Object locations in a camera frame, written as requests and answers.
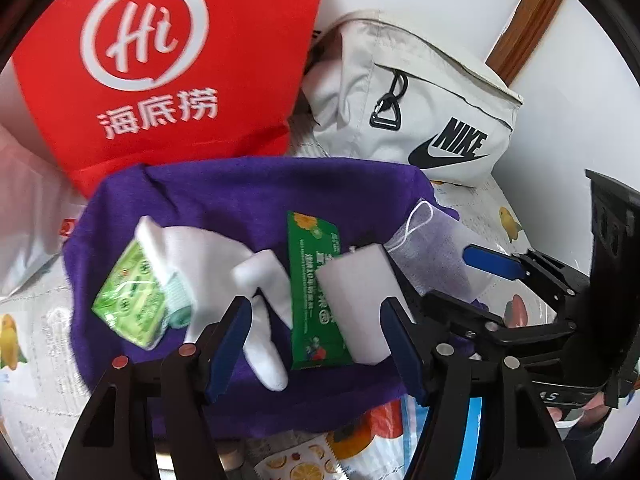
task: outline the light green packet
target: light green packet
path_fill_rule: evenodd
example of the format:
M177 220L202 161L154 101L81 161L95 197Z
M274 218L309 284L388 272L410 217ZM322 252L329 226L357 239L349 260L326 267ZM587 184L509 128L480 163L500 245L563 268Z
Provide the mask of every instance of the light green packet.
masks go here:
M145 350L162 338L168 325L164 293L135 239L111 269L92 311L120 337Z
M351 364L334 316L316 280L316 269L340 255L335 225L289 212L289 263L293 329L293 370Z

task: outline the wooden trim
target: wooden trim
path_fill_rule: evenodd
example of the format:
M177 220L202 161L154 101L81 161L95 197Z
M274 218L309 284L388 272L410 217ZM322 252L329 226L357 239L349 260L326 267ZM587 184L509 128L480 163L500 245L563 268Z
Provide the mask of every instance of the wooden trim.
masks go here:
M510 86L527 62L562 0L521 0L505 33L486 63Z

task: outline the white drawstring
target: white drawstring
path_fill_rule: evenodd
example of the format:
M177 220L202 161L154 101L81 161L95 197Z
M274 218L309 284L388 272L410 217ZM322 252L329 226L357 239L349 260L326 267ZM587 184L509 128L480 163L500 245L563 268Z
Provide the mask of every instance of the white drawstring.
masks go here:
M411 218L414 217L414 213L416 211L418 211L418 208L422 205L422 204L426 204L429 206L429 210L431 211L431 215L429 216L428 220L425 220L424 222L422 222L421 224L417 225L416 227L409 229L409 225L411 225ZM421 227L424 227L425 225L427 225L429 222L431 222L431 220L433 219L433 206L427 202L426 200L420 200L420 202L418 202L414 209L411 211L409 218L406 221L406 227L404 228L404 237L402 238L402 241L396 245L393 246L391 249L387 249L386 252L388 253L392 253L393 251L395 251L398 247L401 247L402 244L404 244L406 242L406 239L409 237L409 235L411 233L413 233L415 230L420 229Z

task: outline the white circle logo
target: white circle logo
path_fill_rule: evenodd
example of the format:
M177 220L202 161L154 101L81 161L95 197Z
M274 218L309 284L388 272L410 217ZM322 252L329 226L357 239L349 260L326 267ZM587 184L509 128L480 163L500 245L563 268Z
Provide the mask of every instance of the white circle logo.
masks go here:
M89 72L96 81L110 88L127 92L150 90L174 80L183 74L197 59L207 39L207 33L209 31L209 11L204 0L183 0L189 9L191 30L182 53L162 75L157 79L150 77L124 79L107 72L98 61L95 51L95 37L103 18L111 7L119 1L120 0L99 0L91 12L89 12L82 26L80 36L82 63L84 63L87 72ZM133 41L136 42L137 59L141 62L146 62L146 56L148 55L146 51L148 48L148 35L153 30L156 32L154 46L157 51L171 52L177 46L177 40L175 39L169 41L167 44L171 24L169 21L169 12L165 7L160 8L164 16L163 19L158 22L157 27L151 27L150 22L156 12L156 7L152 4L147 4L140 28L132 32L132 19L137 7L133 2L129 2L120 21L117 39L108 48L106 53L107 56L115 58L116 68L119 72L128 71L126 57L127 45Z

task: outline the white glove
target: white glove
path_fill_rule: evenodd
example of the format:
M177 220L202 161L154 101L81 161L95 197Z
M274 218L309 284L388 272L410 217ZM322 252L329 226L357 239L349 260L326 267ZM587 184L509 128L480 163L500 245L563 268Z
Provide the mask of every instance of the white glove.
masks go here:
M191 322L184 342L196 342L208 324L219 322L236 296L251 299L252 326L244 356L265 387L283 390L289 379L271 341L267 308L261 298L252 298L259 287L291 327L289 277L273 251L254 254L244 244L215 232L187 226L161 228L149 217L140 219L136 239L160 285L164 287L177 274L191 298Z

